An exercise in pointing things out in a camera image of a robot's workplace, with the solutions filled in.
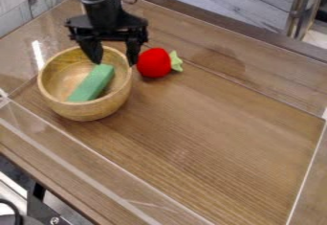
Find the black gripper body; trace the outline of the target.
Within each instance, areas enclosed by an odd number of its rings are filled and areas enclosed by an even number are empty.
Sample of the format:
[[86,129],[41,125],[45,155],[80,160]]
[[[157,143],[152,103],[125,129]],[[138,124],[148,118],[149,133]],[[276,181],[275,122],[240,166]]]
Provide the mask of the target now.
[[126,13],[120,0],[80,0],[80,2],[85,14],[73,16],[65,23],[72,40],[134,39],[138,44],[148,41],[146,20]]

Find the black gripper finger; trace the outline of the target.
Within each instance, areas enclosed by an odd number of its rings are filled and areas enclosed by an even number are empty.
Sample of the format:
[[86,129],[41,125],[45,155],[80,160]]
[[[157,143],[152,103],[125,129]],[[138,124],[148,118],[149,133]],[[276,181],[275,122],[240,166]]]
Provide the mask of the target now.
[[94,64],[102,62],[104,48],[101,42],[93,39],[85,39],[77,42],[81,51]]
[[126,41],[126,59],[129,62],[129,66],[136,65],[137,57],[140,53],[141,42],[137,40]]

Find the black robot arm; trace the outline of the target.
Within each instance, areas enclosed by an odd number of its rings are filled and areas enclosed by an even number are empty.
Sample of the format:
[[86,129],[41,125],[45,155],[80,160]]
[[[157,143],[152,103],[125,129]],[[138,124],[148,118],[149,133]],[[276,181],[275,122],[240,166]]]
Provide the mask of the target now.
[[124,42],[129,65],[136,65],[141,45],[148,41],[148,21],[122,9],[121,0],[78,1],[85,14],[65,22],[70,40],[94,64],[102,63],[102,42]]

